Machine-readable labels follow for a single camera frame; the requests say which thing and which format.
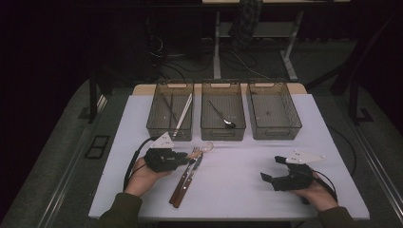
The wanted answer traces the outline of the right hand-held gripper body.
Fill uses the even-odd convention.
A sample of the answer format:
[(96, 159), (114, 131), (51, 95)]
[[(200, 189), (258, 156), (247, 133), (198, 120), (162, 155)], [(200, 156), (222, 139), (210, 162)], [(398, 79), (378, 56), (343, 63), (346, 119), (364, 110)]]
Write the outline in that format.
[(272, 183), (276, 191), (289, 191), (307, 188), (313, 181), (312, 169), (309, 162), (319, 162), (325, 159), (324, 156), (315, 153), (294, 150), (287, 157), (289, 174), (284, 177), (275, 178)]

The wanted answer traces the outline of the metal floor rail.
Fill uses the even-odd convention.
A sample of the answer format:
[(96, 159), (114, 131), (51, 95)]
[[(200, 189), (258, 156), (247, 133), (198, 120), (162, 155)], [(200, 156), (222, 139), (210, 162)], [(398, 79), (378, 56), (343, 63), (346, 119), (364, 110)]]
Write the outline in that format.
[(88, 212), (100, 176), (100, 161), (85, 157), (98, 120), (89, 120), (89, 98), (68, 103), (45, 146), (44, 176), (50, 196), (35, 228), (90, 228)]
[(387, 174), (385, 167), (375, 154), (375, 150), (371, 146), (370, 141), (358, 126), (355, 126), (355, 134), (363, 148), (364, 156), (366, 157), (368, 164), (371, 166), (377, 181), (397, 217), (403, 223), (403, 196), (398, 192), (390, 176)]

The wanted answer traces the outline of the black floor frame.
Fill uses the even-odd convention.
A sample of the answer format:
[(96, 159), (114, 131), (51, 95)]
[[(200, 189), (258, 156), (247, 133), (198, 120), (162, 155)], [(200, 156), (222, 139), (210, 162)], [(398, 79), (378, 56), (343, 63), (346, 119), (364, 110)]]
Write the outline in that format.
[(85, 153), (85, 158), (90, 160), (99, 160), (105, 153), (109, 141), (107, 135), (96, 135)]

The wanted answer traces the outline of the white metal desk frame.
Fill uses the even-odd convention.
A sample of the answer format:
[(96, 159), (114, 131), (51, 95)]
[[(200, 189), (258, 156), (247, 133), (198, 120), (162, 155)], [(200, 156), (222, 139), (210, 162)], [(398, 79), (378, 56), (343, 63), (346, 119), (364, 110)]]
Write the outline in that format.
[[(297, 80), (293, 63), (290, 55), (293, 45), (297, 39), (297, 33), (303, 18), (304, 11), (312, 6), (337, 6), (347, 4), (350, 0), (262, 0), (263, 6), (269, 7), (294, 7), (297, 8), (297, 14), (293, 21), (288, 22), (263, 22), (257, 27), (257, 37), (259, 38), (287, 38), (288, 44), (280, 52), (280, 57), (288, 78), (292, 81)], [(221, 9), (216, 9), (215, 16), (215, 34), (214, 34), (214, 55), (213, 72), (214, 78), (221, 78), (221, 57), (220, 57), (220, 38), (224, 38), (225, 29), (229, 29), (230, 23), (221, 21)]]

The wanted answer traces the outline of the black metal stand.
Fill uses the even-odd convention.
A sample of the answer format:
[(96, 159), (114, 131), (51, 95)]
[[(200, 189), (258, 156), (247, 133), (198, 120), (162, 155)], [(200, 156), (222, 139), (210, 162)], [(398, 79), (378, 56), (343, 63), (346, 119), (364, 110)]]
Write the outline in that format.
[(98, 92), (95, 70), (92, 70), (88, 79), (89, 105), (84, 107), (79, 115), (80, 119), (87, 120), (90, 124), (95, 120), (98, 113)]
[(355, 125), (372, 122), (374, 119), (366, 108), (358, 107), (359, 84), (354, 75), (350, 82), (349, 116)]

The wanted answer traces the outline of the smoky transparent plastic bin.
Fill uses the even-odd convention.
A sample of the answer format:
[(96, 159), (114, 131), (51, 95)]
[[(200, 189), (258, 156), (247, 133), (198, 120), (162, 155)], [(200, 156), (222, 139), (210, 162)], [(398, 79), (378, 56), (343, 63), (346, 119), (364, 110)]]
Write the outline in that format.
[[(210, 101), (220, 114), (236, 125), (224, 122), (207, 103)], [(205, 80), (201, 84), (201, 138), (204, 141), (242, 141), (246, 128), (240, 82), (236, 80)]]
[(187, 128), (173, 137), (176, 127), (169, 127), (169, 112), (163, 101), (163, 95), (170, 100), (171, 94), (173, 95), (173, 112), (179, 121), (189, 94), (193, 94), (194, 98), (194, 84), (192, 81), (181, 80), (158, 83), (154, 91), (146, 128), (151, 137), (160, 137), (163, 133), (168, 132), (174, 142), (190, 142), (192, 140), (193, 100), (185, 118)]
[(302, 123), (284, 82), (250, 80), (246, 97), (255, 140), (293, 140)]

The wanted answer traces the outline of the metal spoon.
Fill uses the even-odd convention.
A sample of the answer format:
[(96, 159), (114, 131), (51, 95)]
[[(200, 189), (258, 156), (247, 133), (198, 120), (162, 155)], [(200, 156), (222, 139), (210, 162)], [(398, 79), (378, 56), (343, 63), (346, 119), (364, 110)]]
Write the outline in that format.
[(227, 121), (227, 120), (220, 114), (220, 112), (214, 107), (214, 105), (213, 105), (210, 101), (208, 101), (207, 103), (213, 108), (213, 110), (215, 111), (215, 113), (221, 118), (221, 120), (224, 122), (224, 125), (225, 125), (226, 128), (228, 128), (228, 129), (233, 129), (233, 128), (236, 127), (236, 125), (235, 125), (234, 123)]

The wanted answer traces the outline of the wooden spoon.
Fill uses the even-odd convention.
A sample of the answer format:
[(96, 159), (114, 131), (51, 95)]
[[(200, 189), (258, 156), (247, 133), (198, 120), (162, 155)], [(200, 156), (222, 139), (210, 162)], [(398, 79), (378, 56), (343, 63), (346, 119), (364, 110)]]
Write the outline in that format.
[(187, 156), (188, 159), (196, 159), (200, 154), (210, 152), (214, 149), (214, 144), (206, 142), (201, 146), (196, 146), (192, 153)]

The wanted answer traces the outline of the person's right hand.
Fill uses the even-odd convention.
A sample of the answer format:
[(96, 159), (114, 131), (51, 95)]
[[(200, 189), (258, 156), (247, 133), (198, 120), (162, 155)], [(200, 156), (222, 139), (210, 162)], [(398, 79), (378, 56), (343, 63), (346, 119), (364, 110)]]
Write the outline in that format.
[(338, 207), (332, 195), (316, 180), (313, 180), (308, 188), (292, 190), (292, 193), (307, 199), (318, 212)]

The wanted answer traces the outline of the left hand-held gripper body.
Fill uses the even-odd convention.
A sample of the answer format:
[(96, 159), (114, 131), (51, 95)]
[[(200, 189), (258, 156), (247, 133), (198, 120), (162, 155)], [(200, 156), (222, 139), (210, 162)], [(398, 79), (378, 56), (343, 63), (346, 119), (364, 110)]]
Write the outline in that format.
[(178, 165), (173, 147), (174, 143), (169, 133), (163, 133), (146, 151), (144, 160), (147, 166), (157, 173), (176, 170)]

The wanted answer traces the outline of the dark patterned cloth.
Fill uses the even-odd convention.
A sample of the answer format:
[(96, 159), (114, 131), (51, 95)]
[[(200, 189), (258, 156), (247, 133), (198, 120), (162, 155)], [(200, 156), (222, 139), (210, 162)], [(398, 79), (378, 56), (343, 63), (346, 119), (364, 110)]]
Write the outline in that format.
[(259, 23), (262, 6), (262, 0), (239, 1), (238, 15), (228, 31), (235, 52), (245, 51), (249, 47)]

